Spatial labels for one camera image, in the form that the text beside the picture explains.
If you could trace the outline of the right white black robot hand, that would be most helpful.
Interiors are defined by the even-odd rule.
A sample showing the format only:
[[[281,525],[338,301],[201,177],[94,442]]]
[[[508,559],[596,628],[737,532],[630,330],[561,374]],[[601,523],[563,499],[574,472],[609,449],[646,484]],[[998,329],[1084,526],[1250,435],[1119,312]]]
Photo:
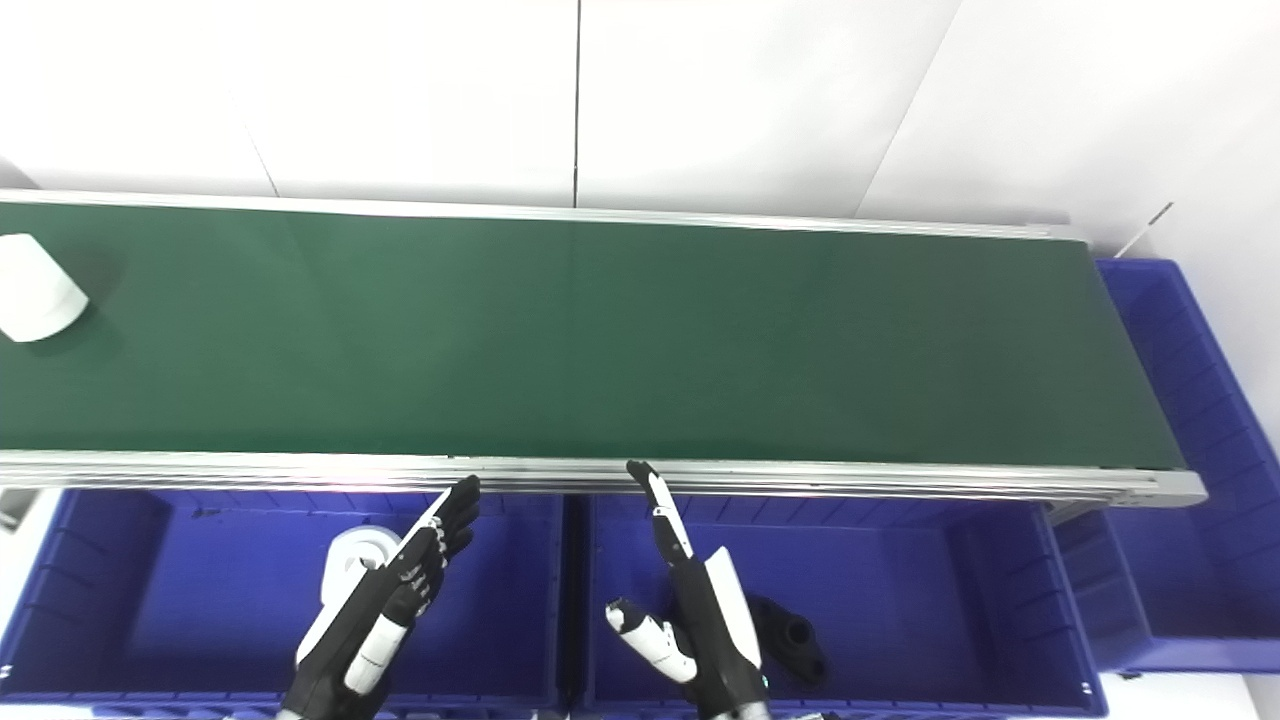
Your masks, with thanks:
[[[769,719],[762,647],[730,551],[699,556],[666,480],[630,460],[680,618],[653,615],[618,597],[605,606],[613,633],[650,667],[680,685],[700,719]]]

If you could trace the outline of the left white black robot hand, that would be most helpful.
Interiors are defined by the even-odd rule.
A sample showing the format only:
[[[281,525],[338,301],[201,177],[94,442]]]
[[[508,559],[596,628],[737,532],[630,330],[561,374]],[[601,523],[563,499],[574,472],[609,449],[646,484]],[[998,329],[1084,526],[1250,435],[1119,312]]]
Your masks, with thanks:
[[[481,482],[457,480],[413,524],[390,559],[364,571],[301,646],[279,719],[374,719],[390,666],[436,600],[445,569],[474,538]]]

